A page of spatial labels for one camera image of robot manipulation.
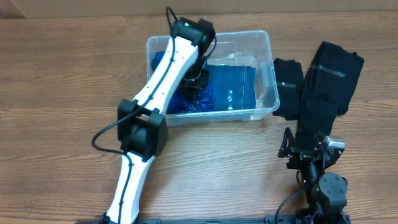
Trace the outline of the blue denim jeans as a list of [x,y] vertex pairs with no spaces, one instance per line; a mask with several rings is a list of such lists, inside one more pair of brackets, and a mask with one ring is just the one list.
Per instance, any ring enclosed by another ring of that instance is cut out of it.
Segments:
[[209,65],[215,111],[256,108],[256,69],[250,66]]

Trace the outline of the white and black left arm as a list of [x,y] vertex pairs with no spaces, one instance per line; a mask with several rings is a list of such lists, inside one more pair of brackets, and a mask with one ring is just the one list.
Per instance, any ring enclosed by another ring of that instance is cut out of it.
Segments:
[[99,223],[134,223],[139,214],[139,201],[150,165],[160,155],[169,132],[165,115],[178,88],[189,93],[204,90],[209,73],[204,64],[211,55],[208,48],[216,45],[213,24],[200,19],[193,22],[181,17],[169,22],[170,39],[164,56],[145,87],[133,100],[121,100],[118,118],[95,134],[117,128],[121,143],[121,172],[111,206]]

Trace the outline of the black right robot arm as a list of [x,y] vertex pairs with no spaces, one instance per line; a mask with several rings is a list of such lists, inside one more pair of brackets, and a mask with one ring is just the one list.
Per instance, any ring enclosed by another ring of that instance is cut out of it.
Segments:
[[[341,139],[331,138],[322,133],[314,135],[316,146],[312,149],[298,147],[290,128],[285,128],[278,157],[287,157],[288,169],[296,170],[296,181],[301,189],[286,198],[277,208],[274,223],[350,223],[343,209],[348,201],[346,193],[348,181],[336,174],[327,173],[345,150]],[[299,209],[295,215],[282,217],[282,207],[293,198],[304,194],[307,207]]]

